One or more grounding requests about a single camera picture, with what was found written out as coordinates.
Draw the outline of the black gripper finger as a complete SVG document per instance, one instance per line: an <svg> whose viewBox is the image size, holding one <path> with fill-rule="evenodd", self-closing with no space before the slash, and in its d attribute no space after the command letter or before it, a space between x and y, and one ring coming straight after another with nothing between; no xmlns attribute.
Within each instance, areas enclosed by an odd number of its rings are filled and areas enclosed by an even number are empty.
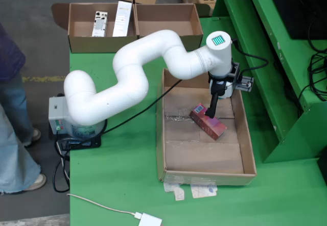
<svg viewBox="0 0 327 226"><path fill-rule="evenodd" d="M212 82L210 87L210 92L212 95L210 107L205 112L205 116L209 118L214 118L216 113L216 107L219 97L225 94L226 82Z"/></svg>

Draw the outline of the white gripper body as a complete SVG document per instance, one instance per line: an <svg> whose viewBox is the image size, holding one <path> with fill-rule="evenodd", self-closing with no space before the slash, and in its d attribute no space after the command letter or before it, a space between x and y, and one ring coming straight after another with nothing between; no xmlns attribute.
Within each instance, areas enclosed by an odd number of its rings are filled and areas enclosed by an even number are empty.
<svg viewBox="0 0 327 226"><path fill-rule="evenodd" d="M209 77L208 82L212 98L217 97L218 99L225 99L231 97L233 92L233 82L231 78Z"/></svg>

